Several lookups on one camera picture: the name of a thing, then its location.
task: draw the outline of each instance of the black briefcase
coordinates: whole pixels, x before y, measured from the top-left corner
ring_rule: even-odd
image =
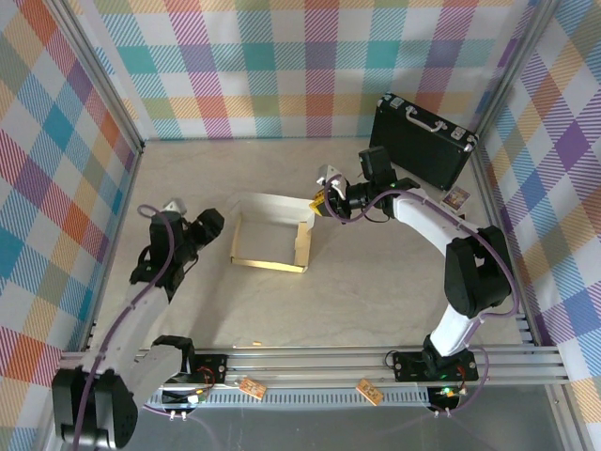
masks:
[[[378,101],[369,147],[384,146],[393,163],[448,191],[478,144],[478,135],[394,94]]]

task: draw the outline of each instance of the briefcase handle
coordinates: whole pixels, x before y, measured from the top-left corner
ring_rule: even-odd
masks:
[[[418,120],[415,117],[411,117],[413,113],[417,114],[417,110],[412,106],[408,106],[405,111],[407,111],[407,114],[405,115],[407,120],[412,124],[417,125],[418,127],[422,127],[424,130],[428,130],[431,133],[436,133],[440,129],[447,130],[447,124],[445,124],[442,120],[437,120],[434,124],[436,125],[436,127],[432,128],[428,124],[423,123],[421,120]]]

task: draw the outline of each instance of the checkered wall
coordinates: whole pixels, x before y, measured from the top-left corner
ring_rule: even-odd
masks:
[[[365,136],[387,90],[467,126],[536,3],[71,0],[161,139]]]
[[[564,1],[485,140],[546,343],[601,449],[601,0]]]
[[[82,337],[133,151],[41,0],[0,0],[0,449]]]

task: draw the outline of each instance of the open cardboard box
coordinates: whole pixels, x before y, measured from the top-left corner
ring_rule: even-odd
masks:
[[[241,194],[230,211],[236,221],[231,261],[269,270],[305,272],[315,213],[311,200]]]

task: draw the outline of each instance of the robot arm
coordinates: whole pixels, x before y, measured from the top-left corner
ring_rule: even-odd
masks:
[[[472,361],[467,346],[482,321],[481,313],[500,305],[511,293],[495,258],[472,236],[479,235],[487,241],[510,267],[503,234],[494,226],[478,228],[449,212],[441,214],[440,207],[416,182],[397,179],[384,148],[360,152],[360,161],[367,181],[355,185],[349,185],[333,167],[322,166],[317,183],[326,188],[316,196],[312,208],[318,214],[337,216],[347,223],[362,215],[350,219],[352,210],[363,212],[373,204],[417,230],[442,253],[444,291],[449,305],[437,328],[425,338],[422,356],[429,378],[446,376],[444,371],[449,367]],[[455,224],[449,222],[449,216]]]
[[[196,261],[198,252],[223,229],[223,217],[216,210],[205,210],[191,223],[184,219],[185,212],[183,204],[175,200],[163,208],[162,219],[157,215],[151,218],[150,245],[142,251],[131,273],[123,309],[114,326],[84,355],[78,367],[61,368],[54,376],[54,424],[56,434],[65,442],[122,448],[130,440],[138,411],[148,398],[172,376],[195,371],[190,338],[163,335],[143,359],[135,361],[150,326],[169,306],[183,281],[184,266]],[[173,234],[171,259],[167,227]],[[86,393],[89,378],[93,380]],[[77,417],[84,397],[84,421],[77,436]]]

